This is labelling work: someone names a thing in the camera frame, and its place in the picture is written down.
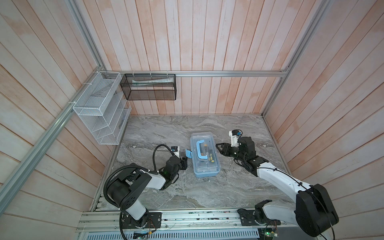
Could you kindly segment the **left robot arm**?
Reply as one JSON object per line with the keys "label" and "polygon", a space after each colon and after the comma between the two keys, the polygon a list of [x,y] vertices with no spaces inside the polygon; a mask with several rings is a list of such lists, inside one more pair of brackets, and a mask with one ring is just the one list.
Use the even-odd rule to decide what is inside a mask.
{"label": "left robot arm", "polygon": [[121,213],[133,218],[139,224],[148,218],[148,210],[139,201],[145,189],[165,190],[179,178],[179,171],[186,170],[188,158],[173,155],[166,166],[150,171],[142,166],[123,166],[107,178],[103,187],[105,199]]}

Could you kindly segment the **aluminium front rail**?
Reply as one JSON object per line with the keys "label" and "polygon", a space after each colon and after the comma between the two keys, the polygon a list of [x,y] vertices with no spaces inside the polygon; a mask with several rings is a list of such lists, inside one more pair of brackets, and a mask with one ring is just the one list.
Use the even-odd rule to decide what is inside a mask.
{"label": "aluminium front rail", "polygon": [[[236,208],[152,210],[161,213],[161,231],[242,229],[241,217]],[[119,230],[119,211],[85,212],[76,227],[76,232],[110,232]]]}

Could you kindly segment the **blue plastic tool box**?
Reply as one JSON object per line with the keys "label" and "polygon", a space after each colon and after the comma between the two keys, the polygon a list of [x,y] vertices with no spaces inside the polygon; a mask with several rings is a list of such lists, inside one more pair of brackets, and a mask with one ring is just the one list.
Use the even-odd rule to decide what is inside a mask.
{"label": "blue plastic tool box", "polygon": [[190,138],[191,149],[186,149],[186,156],[193,161],[194,174],[197,178],[214,177],[221,170],[217,156],[214,136],[210,132],[193,133]]}

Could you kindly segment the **black mesh basket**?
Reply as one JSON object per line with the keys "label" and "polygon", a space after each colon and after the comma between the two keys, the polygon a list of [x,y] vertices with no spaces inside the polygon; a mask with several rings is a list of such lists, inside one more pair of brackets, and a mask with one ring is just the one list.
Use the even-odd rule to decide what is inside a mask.
{"label": "black mesh basket", "polygon": [[120,87],[129,101],[174,101],[177,98],[174,74],[124,74]]}

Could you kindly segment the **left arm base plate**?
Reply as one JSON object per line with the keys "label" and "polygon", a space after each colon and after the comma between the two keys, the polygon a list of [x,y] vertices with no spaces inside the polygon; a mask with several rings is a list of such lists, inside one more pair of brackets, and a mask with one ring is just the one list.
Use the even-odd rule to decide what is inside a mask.
{"label": "left arm base plate", "polygon": [[135,220],[131,215],[121,212],[119,224],[122,229],[159,229],[162,223],[161,212],[145,213],[139,220]]}

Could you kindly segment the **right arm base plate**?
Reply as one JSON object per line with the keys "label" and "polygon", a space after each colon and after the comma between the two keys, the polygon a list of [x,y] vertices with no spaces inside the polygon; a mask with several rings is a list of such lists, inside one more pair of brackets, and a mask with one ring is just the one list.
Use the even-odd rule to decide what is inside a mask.
{"label": "right arm base plate", "polygon": [[240,216],[242,226],[281,225],[280,220],[268,219],[261,208],[255,210],[238,209],[237,213]]}

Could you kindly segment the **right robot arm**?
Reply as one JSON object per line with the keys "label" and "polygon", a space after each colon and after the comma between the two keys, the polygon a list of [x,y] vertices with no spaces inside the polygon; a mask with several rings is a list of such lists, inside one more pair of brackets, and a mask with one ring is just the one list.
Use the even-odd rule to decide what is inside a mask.
{"label": "right robot arm", "polygon": [[302,182],[258,156],[250,137],[232,137],[231,143],[216,144],[221,155],[233,158],[246,171],[261,178],[294,201],[295,206],[280,205],[264,200],[255,205],[253,221],[267,226],[273,221],[296,225],[311,237],[318,237],[339,222],[339,216],[327,189],[320,185]]}

